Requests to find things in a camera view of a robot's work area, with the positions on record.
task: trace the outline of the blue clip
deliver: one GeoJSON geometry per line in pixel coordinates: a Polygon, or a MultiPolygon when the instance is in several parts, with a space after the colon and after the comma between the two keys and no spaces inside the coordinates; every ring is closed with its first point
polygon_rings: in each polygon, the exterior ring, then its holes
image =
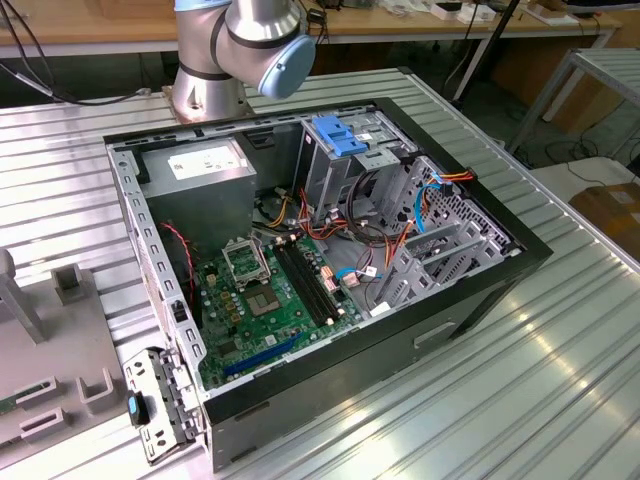
{"type": "Polygon", "coordinates": [[[366,152],[369,149],[366,144],[359,142],[351,133],[351,129],[335,115],[315,117],[313,125],[324,141],[333,147],[338,157],[366,152]]]}

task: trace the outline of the blue pcie slot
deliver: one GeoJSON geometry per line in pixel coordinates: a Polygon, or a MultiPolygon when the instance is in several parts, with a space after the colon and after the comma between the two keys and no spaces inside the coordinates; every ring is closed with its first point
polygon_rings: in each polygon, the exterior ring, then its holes
{"type": "Polygon", "coordinates": [[[256,353],[253,357],[245,358],[238,363],[234,363],[233,365],[224,367],[224,374],[228,377],[229,375],[234,375],[236,373],[243,372],[244,370],[247,370],[251,367],[255,367],[256,365],[260,365],[261,363],[264,363],[267,360],[272,359],[273,357],[277,357],[278,355],[287,353],[295,346],[296,341],[301,336],[302,333],[299,333],[298,335],[291,337],[288,340],[279,343],[278,345],[274,345],[273,347],[263,352],[256,353]]]}

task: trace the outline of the cardboard box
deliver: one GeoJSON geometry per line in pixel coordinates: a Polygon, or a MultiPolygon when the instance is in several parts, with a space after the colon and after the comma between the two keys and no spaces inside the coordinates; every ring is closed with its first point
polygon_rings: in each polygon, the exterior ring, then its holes
{"type": "Polygon", "coordinates": [[[98,0],[102,14],[111,20],[175,18],[173,0],[98,0]]]}
{"type": "Polygon", "coordinates": [[[591,187],[569,204],[629,255],[640,261],[640,186],[591,187]]]}

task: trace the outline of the slotted metal tabletop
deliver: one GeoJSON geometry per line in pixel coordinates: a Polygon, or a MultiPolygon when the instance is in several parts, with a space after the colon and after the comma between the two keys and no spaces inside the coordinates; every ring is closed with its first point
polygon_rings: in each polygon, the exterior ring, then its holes
{"type": "MultiPolygon", "coordinates": [[[[216,478],[639,477],[637,263],[411,74],[315,77],[284,102],[251,91],[250,103],[269,112],[381,96],[473,167],[554,254],[467,335],[216,478]]],[[[121,360],[161,345],[161,336],[101,138],[175,123],[161,95],[0,111],[0,245],[13,254],[21,284],[69,262],[92,269],[121,360]]],[[[150,468],[126,415],[0,472],[106,475],[210,472],[199,448],[150,468]]]]}
{"type": "Polygon", "coordinates": [[[577,50],[573,62],[640,106],[640,48],[577,50]]]}

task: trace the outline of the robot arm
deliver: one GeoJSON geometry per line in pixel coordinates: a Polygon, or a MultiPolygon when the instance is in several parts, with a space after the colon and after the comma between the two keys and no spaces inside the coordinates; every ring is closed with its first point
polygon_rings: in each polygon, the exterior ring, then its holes
{"type": "Polygon", "coordinates": [[[176,0],[180,69],[173,104],[183,121],[250,112],[243,83],[272,98],[295,92],[315,44],[291,0],[176,0]]]}

